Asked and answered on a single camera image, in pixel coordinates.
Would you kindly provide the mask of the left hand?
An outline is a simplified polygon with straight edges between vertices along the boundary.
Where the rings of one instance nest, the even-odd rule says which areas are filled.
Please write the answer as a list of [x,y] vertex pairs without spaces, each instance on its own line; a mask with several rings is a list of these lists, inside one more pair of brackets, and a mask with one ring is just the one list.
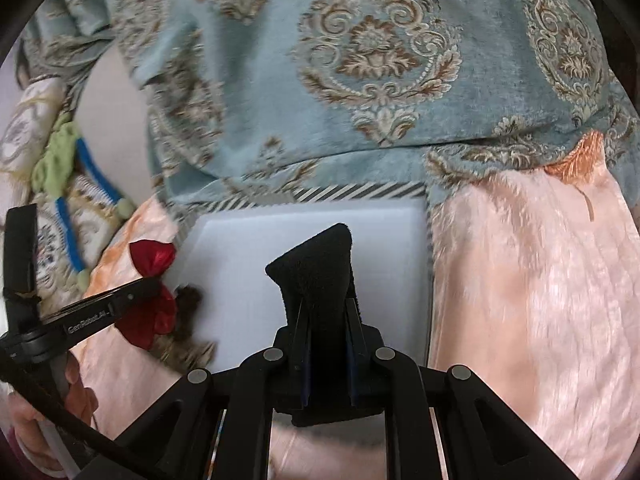
[[[63,405],[66,411],[91,425],[99,401],[94,391],[84,385],[79,363],[70,352],[66,356],[65,377],[68,391]],[[49,421],[15,391],[8,395],[6,405],[10,418],[6,442],[26,478],[67,479],[63,466],[41,429]]]

